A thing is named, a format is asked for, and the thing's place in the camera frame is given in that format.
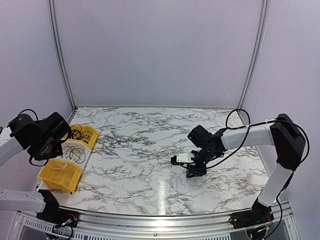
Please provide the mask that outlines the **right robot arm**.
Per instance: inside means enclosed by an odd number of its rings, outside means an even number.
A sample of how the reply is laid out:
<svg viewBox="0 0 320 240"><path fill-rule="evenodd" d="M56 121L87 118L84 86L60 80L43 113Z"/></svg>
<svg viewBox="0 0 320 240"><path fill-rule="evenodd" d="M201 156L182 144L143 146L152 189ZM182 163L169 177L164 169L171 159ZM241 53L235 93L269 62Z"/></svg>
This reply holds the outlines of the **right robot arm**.
<svg viewBox="0 0 320 240"><path fill-rule="evenodd" d="M274 168L268 171L268 180L247 214L252 224L260 223L267 216L267 208L290 184L311 148L306 131L285 113L240 127L225 126L215 133L198 125L187 137L199 149L180 162L187 168L188 178L206 175L209 169L222 164L242 148L256 148L259 154L262 149L273 150Z"/></svg>

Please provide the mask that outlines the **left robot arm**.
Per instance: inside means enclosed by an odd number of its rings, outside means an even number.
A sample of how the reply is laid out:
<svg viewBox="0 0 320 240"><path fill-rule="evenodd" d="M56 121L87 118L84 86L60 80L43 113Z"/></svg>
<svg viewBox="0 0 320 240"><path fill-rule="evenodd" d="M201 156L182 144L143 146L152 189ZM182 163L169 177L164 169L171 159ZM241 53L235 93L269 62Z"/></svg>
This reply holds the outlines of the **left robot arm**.
<svg viewBox="0 0 320 240"><path fill-rule="evenodd" d="M54 159L62 155L62 144L72 130L66 120L54 112L47 118L32 119L19 113L7 127L0 128L0 164L3 165L22 151L29 154L29 163ZM53 223L63 219L63 211L56 198L48 190L18 191L0 189L1 211L29 211L44 213Z"/></svg>

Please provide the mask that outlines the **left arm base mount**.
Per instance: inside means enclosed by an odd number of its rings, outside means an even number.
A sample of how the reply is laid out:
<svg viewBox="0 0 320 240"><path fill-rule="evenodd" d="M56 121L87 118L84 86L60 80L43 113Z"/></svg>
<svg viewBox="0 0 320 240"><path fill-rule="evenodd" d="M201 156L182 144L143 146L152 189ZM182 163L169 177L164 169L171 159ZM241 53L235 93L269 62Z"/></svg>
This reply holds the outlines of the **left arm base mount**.
<svg viewBox="0 0 320 240"><path fill-rule="evenodd" d="M62 223L71 220L70 226L77 227L80 215L78 211L60 208L59 202L49 190L40 189L38 192L44 198L45 206L42 212L36 213L37 219L56 225L62 225Z"/></svg>

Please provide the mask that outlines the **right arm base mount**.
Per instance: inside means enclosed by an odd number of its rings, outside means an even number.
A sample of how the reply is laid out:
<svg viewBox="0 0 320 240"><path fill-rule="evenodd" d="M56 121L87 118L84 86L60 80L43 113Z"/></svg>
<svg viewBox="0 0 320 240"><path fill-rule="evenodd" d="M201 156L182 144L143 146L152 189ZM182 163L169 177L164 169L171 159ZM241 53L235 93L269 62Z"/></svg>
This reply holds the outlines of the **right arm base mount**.
<svg viewBox="0 0 320 240"><path fill-rule="evenodd" d="M272 208L254 201L250 210L234 212L230 215L228 222L234 229L247 228L264 223L271 223L274 220Z"/></svg>

